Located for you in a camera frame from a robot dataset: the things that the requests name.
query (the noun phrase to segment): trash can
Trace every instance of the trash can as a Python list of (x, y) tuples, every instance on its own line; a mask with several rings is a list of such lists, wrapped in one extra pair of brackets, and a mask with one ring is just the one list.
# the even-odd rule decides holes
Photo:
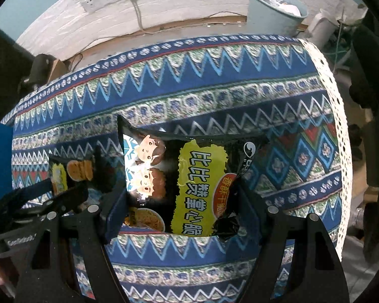
[(277, 34), (294, 37), (298, 25), (307, 17), (307, 8), (299, 0), (283, 0), (300, 11), (300, 17), (279, 10), (263, 0), (250, 0), (247, 31), (256, 34)]

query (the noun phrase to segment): power cord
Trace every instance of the power cord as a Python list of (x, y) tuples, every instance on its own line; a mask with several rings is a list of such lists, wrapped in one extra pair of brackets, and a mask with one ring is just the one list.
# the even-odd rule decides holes
[[(77, 64), (74, 65), (74, 67), (73, 67), (74, 61), (76, 60), (76, 57), (79, 56), (79, 55), (81, 56), (81, 58), (80, 58), (80, 60), (77, 62)], [(72, 62), (70, 63), (70, 66), (69, 66), (69, 72), (74, 72), (75, 69), (76, 69), (76, 67), (77, 67), (77, 65), (78, 65), (82, 60), (83, 60), (83, 54), (82, 54), (81, 52), (75, 54), (75, 55), (74, 55), (74, 58), (73, 58), (73, 60), (72, 60)]]
[(345, 12), (345, 4), (344, 4), (344, 6), (343, 6), (343, 8), (342, 8), (341, 22), (340, 22), (340, 29), (338, 30), (338, 37), (337, 37), (337, 44), (336, 44), (336, 56), (335, 56), (335, 58), (334, 58), (333, 74), (336, 73), (338, 48), (339, 48), (339, 45), (340, 45), (340, 38), (341, 38), (342, 26), (343, 26), (343, 24), (344, 24), (344, 12)]
[[(140, 30), (145, 33), (145, 34), (155, 34), (155, 33), (160, 33), (160, 32), (164, 32), (164, 31), (170, 31), (170, 30), (176, 30), (176, 29), (180, 29), (180, 28), (184, 28), (184, 27), (191, 27), (191, 25), (187, 25), (187, 26), (180, 26), (180, 27), (174, 27), (174, 28), (171, 28), (171, 29), (161, 29), (159, 31), (155, 31), (155, 32), (147, 32), (144, 27), (143, 27), (143, 24), (142, 24), (142, 13), (140, 12), (140, 8), (139, 8), (139, 5), (137, 3), (138, 0), (130, 0), (132, 2), (132, 5), (133, 5), (133, 8), (135, 10), (135, 14), (136, 14), (136, 19), (137, 19), (137, 22), (138, 22), (138, 26), (140, 28)], [(243, 16), (243, 17), (247, 17), (243, 14), (240, 14), (238, 12), (232, 12), (232, 11), (219, 11), (219, 12), (215, 12), (214, 14), (211, 14), (205, 18), (210, 18), (210, 17), (213, 17), (217, 14), (222, 14), (222, 13), (227, 13), (227, 14), (235, 14), (235, 15), (238, 15), (238, 16)], [(78, 66), (78, 64), (83, 60), (83, 54), (82, 52), (88, 48), (90, 45), (92, 45), (95, 41), (98, 41), (98, 40), (101, 40), (101, 39), (115, 39), (117, 37), (121, 37), (123, 35), (117, 35), (117, 36), (105, 36), (105, 37), (99, 37), (98, 39), (95, 39), (94, 41), (91, 41), (89, 44), (87, 44), (84, 48), (82, 48), (78, 53), (75, 54), (74, 58), (73, 58), (73, 61), (72, 61), (72, 64), (71, 64), (71, 69), (69, 71), (71, 72), (74, 72), (76, 67)], [(77, 57), (77, 55), (81, 55), (81, 58), (80, 60), (73, 66), (73, 63)]]

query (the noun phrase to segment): yellow label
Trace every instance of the yellow label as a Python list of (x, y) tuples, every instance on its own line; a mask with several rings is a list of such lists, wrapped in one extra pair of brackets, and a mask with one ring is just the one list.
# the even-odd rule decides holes
[(171, 228), (174, 234), (207, 237), (212, 234), (216, 216), (213, 196), (225, 175), (227, 153), (222, 146), (212, 144), (200, 148), (196, 140), (180, 150), (178, 187)]
[(62, 164), (52, 165), (52, 182), (56, 186), (57, 193), (67, 190), (66, 170)]

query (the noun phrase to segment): patterned tablecloth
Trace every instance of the patterned tablecloth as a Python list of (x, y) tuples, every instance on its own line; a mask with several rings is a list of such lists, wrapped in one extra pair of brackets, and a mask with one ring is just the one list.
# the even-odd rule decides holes
[[(25, 97), (3, 120), (14, 122), (13, 186), (45, 179), (49, 153), (82, 158), (96, 144), (120, 176), (117, 114), (134, 126), (182, 134), (262, 129), (270, 144), (245, 175), (249, 187), (286, 213), (318, 214), (340, 251), (350, 195), (339, 149), (348, 149), (339, 142), (345, 115), (335, 119), (338, 93), (328, 90), (325, 70), (317, 70), (306, 44), (276, 35), (199, 37), (117, 54), (68, 74)], [(126, 143), (125, 153), (131, 148)], [(75, 246), (80, 287), (93, 296)], [(122, 227), (107, 251), (132, 302), (222, 302), (235, 300), (259, 247), (245, 229), (223, 244)], [(289, 242), (276, 295), (292, 251)]]

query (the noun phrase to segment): snack bag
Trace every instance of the snack bag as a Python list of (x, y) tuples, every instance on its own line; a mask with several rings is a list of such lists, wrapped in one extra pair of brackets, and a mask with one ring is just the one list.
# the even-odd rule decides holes
[(109, 192), (115, 182), (110, 169), (101, 156), (99, 146), (96, 146), (94, 153), (85, 160), (49, 155), (49, 176), (54, 195), (59, 195), (80, 181), (90, 181), (101, 192)]
[(216, 234), (215, 221), (230, 215), (233, 181), (268, 142), (261, 133), (180, 136), (134, 128), (122, 116), (117, 123), (130, 193), (126, 223), (186, 236)]

